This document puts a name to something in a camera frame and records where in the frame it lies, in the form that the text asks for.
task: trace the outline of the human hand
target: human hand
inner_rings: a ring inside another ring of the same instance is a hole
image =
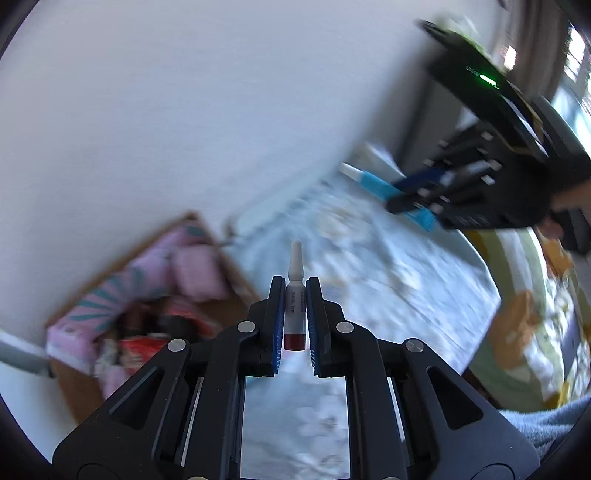
[[[564,192],[557,193],[552,198],[552,210],[561,212],[580,208],[587,219],[591,218],[591,180],[587,180],[576,187]],[[552,220],[549,216],[544,218],[538,225],[541,234],[546,238],[560,239],[564,231],[559,223]]]

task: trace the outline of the curtain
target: curtain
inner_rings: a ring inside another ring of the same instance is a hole
[[[566,62],[569,20],[555,0],[512,0],[509,40],[517,51],[508,79],[526,99],[549,101]]]

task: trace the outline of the robotic hand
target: robotic hand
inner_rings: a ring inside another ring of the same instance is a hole
[[[586,254],[591,228],[581,210],[550,211],[556,193],[591,178],[591,160],[572,130],[543,97],[523,100],[470,41],[422,26],[445,47],[429,73],[479,122],[441,141],[424,171],[394,184],[403,194],[387,209],[428,208],[446,229],[522,228],[550,215],[563,228],[563,246]]]

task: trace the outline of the white tablecloth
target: white tablecloth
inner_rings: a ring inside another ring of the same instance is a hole
[[[467,367],[499,294],[460,232],[424,232],[336,174],[226,251],[266,298],[273,275],[287,278],[295,239],[306,276],[345,318],[392,342],[420,338],[456,371]],[[249,382],[242,476],[346,478],[347,442],[344,379],[314,377],[309,351],[284,351],[279,375]]]

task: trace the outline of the red liquid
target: red liquid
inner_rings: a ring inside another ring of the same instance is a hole
[[[283,348],[285,350],[306,350],[306,336],[301,333],[285,333]]]

